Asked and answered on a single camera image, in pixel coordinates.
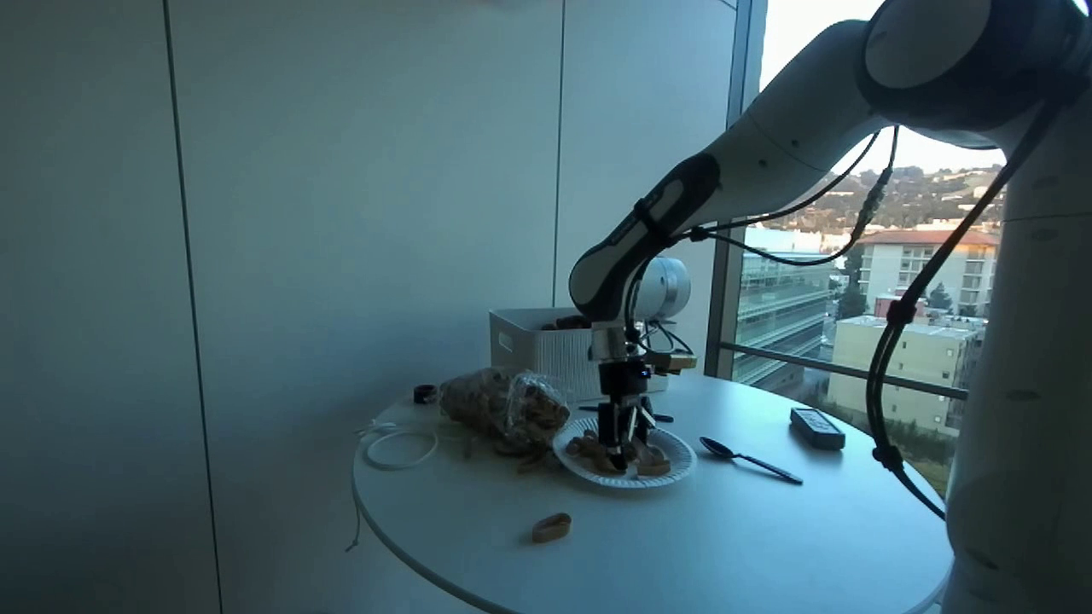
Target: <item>white robotic arm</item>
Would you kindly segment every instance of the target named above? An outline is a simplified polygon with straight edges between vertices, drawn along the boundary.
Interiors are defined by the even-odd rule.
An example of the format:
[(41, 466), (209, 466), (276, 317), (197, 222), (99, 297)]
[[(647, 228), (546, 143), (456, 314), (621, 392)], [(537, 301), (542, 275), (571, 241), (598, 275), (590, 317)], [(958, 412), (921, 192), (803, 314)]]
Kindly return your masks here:
[[(630, 286), (656, 251), (695, 226), (803, 198), (891, 124), (992, 143), (1024, 168), (1011, 176), (992, 329), (948, 496), (956, 571), (944, 607), (1092, 604), (1085, 31), (1070, 0), (888, 0), (869, 24), (819, 34), (719, 141), (662, 176), (573, 265), (571, 297), (593, 325), (602, 363), (602, 440), (621, 446), (642, 434), (647, 368)], [(1019, 149), (1027, 128), (1039, 135), (1031, 153)]]

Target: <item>white wall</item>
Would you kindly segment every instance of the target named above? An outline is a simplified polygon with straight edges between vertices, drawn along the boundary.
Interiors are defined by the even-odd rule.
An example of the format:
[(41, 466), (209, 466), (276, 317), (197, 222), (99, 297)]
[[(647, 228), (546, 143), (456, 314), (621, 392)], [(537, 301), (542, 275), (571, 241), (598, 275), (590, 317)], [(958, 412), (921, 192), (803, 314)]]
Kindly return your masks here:
[[(158, 6), (27, 0), (0, 14), (5, 34), (30, 28), (5, 37), (0, 59), (30, 47), (71, 60), (43, 85), (23, 82), (39, 59), (5, 60), (0, 80), (5, 92), (23, 92), (19, 105), (0, 101), (0, 126), (19, 132), (0, 143), (0, 250), (15, 250), (0, 290), (16, 297), (0, 314), (0, 372), (19, 376), (0, 388), (0, 454), (16, 460), (5, 465), (5, 530), (23, 532), (16, 546), (39, 559), (16, 579), (51, 589), (58, 578), (43, 563), (64, 559), (76, 565), (64, 579), (99, 587), (99, 612), (210, 612), (206, 399), (225, 612), (464, 612), (369, 534), (341, 551), (354, 435), (411, 384), (485, 364), (488, 310), (568, 304), (581, 250), (719, 128), (730, 11), (718, 0), (170, 0), (180, 192)], [(89, 34), (108, 53), (67, 47)], [(142, 95), (85, 73), (89, 60), (134, 73)], [(30, 157), (48, 132), (58, 143)], [(695, 319), (706, 251), (692, 250)], [(35, 504), (9, 514), (9, 496)], [(89, 514), (106, 514), (96, 534), (121, 550), (126, 579), (85, 573), (96, 543), (71, 551)], [(0, 607), (41, 595), (23, 596), (0, 595)]]

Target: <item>white plate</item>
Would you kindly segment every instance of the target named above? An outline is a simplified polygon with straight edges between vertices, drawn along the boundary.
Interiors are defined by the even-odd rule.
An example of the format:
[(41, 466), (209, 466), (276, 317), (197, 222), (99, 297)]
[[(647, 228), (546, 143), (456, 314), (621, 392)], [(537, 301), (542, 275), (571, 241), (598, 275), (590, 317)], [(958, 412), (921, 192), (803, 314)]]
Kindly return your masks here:
[(590, 482), (590, 485), (602, 485), (602, 488), (617, 488), (617, 490), (645, 490), (645, 488), (668, 488), (677, 482), (686, 482), (695, 466), (695, 454), (692, 446), (668, 434), (668, 430), (653, 430), (647, 434), (647, 442), (659, 446), (668, 460), (673, 460), (673, 471), (668, 473), (638, 473), (638, 471), (627, 471), (627, 473), (598, 473), (590, 466), (582, 466), (573, 454), (568, 454), (568, 442), (573, 435), (582, 435), (582, 430), (593, 430), (598, 419), (593, 415), (573, 415), (561, 427), (561, 434), (554, 435), (554, 458), (573, 471), (577, 476)]

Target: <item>glass window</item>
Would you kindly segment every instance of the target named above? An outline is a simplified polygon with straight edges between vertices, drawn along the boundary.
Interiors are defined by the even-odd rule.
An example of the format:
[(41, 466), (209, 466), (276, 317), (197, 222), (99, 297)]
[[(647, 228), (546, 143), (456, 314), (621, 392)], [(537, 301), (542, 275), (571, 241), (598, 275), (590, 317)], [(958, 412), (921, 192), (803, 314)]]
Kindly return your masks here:
[[(879, 0), (769, 0), (766, 6), (762, 82), (825, 24), (866, 20)], [(875, 153), (835, 192), (792, 218), (746, 228), (739, 238), (800, 259), (841, 250), (884, 160), (888, 141), (879, 135)], [(719, 244), (728, 251), (724, 263), (730, 263), (728, 269), (738, 269), (739, 284), (719, 286), (728, 317), (713, 329), (718, 341), (711, 349), (718, 354), (711, 351), (711, 372), (795, 397), (866, 427), (865, 376), (888, 308), (921, 272), (948, 228), (967, 214), (968, 193), (978, 193), (1001, 165), (1001, 153), (968, 153), (901, 128), (888, 198), (846, 259), (834, 265), (783, 265)], [(990, 325), (982, 317), (990, 301), (982, 278), (992, 278), (1001, 211), (1004, 202), (948, 255), (917, 301), (917, 317), (908, 325), (888, 368), (888, 430), (937, 496), (948, 482), (977, 349)]]

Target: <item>sky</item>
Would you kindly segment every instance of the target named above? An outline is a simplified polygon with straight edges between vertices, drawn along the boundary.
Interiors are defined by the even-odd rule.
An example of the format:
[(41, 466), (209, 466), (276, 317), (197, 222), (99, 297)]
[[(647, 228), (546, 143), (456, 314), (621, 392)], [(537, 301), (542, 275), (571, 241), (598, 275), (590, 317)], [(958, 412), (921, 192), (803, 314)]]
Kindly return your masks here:
[[(769, 0), (769, 40), (762, 82), (769, 82), (800, 47), (804, 47), (834, 20), (866, 20), (879, 0)], [(859, 168), (884, 168), (888, 141)], [(958, 149), (924, 141), (910, 128), (896, 135), (896, 168), (992, 168), (1004, 165), (997, 149)]]

